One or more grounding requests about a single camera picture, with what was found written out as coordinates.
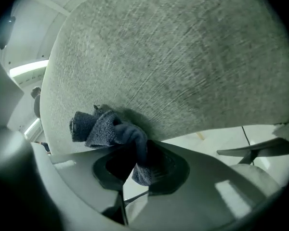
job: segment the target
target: fabric upholstery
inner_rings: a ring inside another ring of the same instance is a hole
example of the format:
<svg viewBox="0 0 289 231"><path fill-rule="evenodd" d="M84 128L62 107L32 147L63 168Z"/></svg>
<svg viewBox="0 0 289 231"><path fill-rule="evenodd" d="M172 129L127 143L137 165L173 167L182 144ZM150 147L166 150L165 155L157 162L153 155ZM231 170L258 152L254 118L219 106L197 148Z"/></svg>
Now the fabric upholstery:
<svg viewBox="0 0 289 231"><path fill-rule="evenodd" d="M41 93L52 154L76 111L107 104L165 140L289 122L289 38L266 0L87 0L55 41Z"/></svg>

